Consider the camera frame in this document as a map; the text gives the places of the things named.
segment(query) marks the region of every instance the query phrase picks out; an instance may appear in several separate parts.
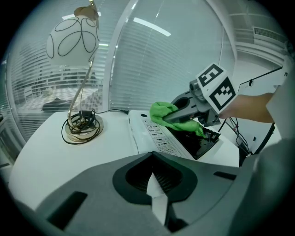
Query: whiteboard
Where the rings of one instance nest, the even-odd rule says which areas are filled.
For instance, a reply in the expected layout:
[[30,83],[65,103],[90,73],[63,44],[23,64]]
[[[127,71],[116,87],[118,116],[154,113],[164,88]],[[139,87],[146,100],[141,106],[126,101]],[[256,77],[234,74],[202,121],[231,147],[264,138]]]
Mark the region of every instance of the whiteboard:
[[[265,93],[274,93],[278,86],[284,82],[282,68],[271,71],[265,75],[255,78],[250,81],[240,84],[238,94],[257,96]],[[262,123],[252,120],[245,120],[238,118],[239,132],[244,136],[248,143],[249,150],[255,153],[261,146],[265,137],[269,133],[272,123]]]

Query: forearm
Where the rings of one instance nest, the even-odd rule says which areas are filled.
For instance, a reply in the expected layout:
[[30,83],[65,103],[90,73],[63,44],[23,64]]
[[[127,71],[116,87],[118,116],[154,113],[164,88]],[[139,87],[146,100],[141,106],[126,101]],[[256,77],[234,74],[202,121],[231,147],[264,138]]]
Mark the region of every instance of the forearm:
[[267,93],[259,96],[238,95],[236,99],[220,115],[221,118],[237,117],[259,122],[272,123],[266,105],[273,94]]

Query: window blind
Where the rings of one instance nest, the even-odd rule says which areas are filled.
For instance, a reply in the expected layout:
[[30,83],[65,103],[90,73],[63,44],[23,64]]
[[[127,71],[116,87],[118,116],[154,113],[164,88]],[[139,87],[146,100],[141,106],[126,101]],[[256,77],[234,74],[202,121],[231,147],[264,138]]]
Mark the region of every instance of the window blind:
[[[148,110],[188,91],[201,70],[219,62],[222,30],[205,0],[139,1],[115,53],[110,108]],[[232,73],[232,49],[222,50],[222,66]]]
[[[106,55],[114,28],[128,0],[95,0],[100,11],[100,47],[87,80],[82,109],[100,110]],[[45,46],[53,27],[87,0],[43,1],[26,19],[11,44],[7,79],[16,108],[17,125],[25,140],[54,112],[67,111],[88,68],[51,65]],[[77,99],[75,108],[80,106]]]

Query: table top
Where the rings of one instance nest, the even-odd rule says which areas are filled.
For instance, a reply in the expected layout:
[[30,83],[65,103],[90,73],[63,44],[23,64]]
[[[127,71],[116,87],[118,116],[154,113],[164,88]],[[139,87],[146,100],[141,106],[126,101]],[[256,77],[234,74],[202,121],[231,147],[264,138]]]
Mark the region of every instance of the table top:
[[[100,116],[104,122],[102,133],[83,145],[69,145],[62,140],[61,127],[67,112],[56,112],[48,118],[28,140],[15,162],[8,185],[12,195],[35,210],[51,192],[82,171],[135,155],[128,116],[120,112],[106,112]],[[238,148],[223,135],[219,138],[222,142],[216,144],[220,146],[215,148],[216,153],[208,152],[199,160],[239,166]]]

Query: table lamp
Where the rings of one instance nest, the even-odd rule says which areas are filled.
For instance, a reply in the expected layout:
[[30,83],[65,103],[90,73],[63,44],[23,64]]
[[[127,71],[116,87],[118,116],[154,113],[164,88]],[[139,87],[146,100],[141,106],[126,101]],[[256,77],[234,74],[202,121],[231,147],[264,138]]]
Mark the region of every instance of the table lamp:
[[[90,5],[79,7],[74,11],[74,17],[57,24],[51,31],[46,45],[49,62],[53,65],[89,66],[86,76],[76,92],[67,120],[63,127],[70,140],[69,144],[81,144],[98,136],[103,129],[101,117],[95,116],[95,111],[82,111],[81,101],[83,88],[90,75],[94,56],[99,46],[99,22],[97,8],[93,0]],[[81,93],[80,111],[71,115],[74,104]]]

